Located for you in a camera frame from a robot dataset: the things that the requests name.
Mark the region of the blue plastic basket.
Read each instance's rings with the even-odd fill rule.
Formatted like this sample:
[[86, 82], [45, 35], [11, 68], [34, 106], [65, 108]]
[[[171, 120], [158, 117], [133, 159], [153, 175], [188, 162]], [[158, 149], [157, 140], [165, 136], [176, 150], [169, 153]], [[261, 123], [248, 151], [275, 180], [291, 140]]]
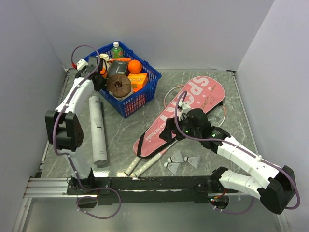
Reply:
[[151, 101], [155, 96], [156, 86], [159, 79], [162, 77], [162, 74], [152, 67], [149, 62], [141, 59], [137, 56], [133, 50], [128, 48], [121, 41], [119, 42], [120, 47], [123, 49], [124, 56], [127, 58], [137, 59], [142, 64], [142, 72], [147, 73], [148, 82], [145, 87], [141, 90], [133, 93], [129, 97], [125, 98], [122, 101], [118, 101], [114, 98], [108, 90], [102, 89], [99, 93], [103, 98], [109, 102], [109, 104], [123, 117], [127, 118], [142, 106]]

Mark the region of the white shuttlecock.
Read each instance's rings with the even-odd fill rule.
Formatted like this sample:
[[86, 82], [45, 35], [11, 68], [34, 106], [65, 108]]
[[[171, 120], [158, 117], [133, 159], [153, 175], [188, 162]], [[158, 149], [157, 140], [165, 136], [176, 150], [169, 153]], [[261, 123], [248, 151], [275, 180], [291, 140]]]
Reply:
[[164, 163], [164, 167], [167, 168], [173, 175], [177, 176], [181, 167], [180, 163]]
[[189, 163], [189, 164], [192, 165], [195, 169], [198, 168], [200, 159], [201, 159], [201, 157], [199, 157], [199, 156], [197, 156], [197, 157], [184, 157], [184, 158], [183, 158], [184, 162]]
[[183, 163], [183, 157], [180, 151], [175, 152], [171, 157], [167, 159], [168, 163]]

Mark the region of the white shuttlecock tube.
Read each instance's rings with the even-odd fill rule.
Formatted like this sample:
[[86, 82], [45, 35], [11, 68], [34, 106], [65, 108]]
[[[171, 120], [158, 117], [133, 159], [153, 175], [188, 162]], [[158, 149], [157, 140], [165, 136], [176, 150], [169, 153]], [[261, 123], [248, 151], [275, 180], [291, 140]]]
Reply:
[[100, 98], [89, 98], [89, 112], [92, 138], [93, 161], [95, 165], [104, 165], [108, 162], [103, 114]]

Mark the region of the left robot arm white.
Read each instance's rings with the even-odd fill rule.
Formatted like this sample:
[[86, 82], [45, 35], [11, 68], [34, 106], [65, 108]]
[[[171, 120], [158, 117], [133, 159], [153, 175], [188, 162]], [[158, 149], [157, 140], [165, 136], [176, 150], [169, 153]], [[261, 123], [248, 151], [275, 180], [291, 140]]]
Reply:
[[73, 86], [63, 102], [55, 110], [45, 113], [48, 141], [56, 155], [64, 157], [69, 164], [70, 184], [84, 194], [92, 193], [96, 183], [93, 170], [82, 153], [84, 132], [78, 115], [90, 94], [106, 84], [100, 73], [105, 64], [100, 57], [89, 57], [87, 65], [76, 73]]

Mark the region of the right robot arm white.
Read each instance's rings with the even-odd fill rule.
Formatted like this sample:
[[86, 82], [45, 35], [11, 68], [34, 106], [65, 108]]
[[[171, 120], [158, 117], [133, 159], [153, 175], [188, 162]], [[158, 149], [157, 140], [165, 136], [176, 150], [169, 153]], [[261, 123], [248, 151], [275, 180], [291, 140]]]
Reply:
[[185, 138], [200, 144], [222, 156], [246, 172], [235, 173], [221, 167], [213, 172], [211, 187], [215, 192], [233, 189], [247, 193], [260, 200], [262, 205], [275, 214], [294, 210], [300, 206], [300, 194], [292, 168], [280, 167], [251, 152], [230, 133], [211, 125], [201, 109], [191, 109], [181, 117], [165, 118], [165, 126], [159, 137], [166, 142]]

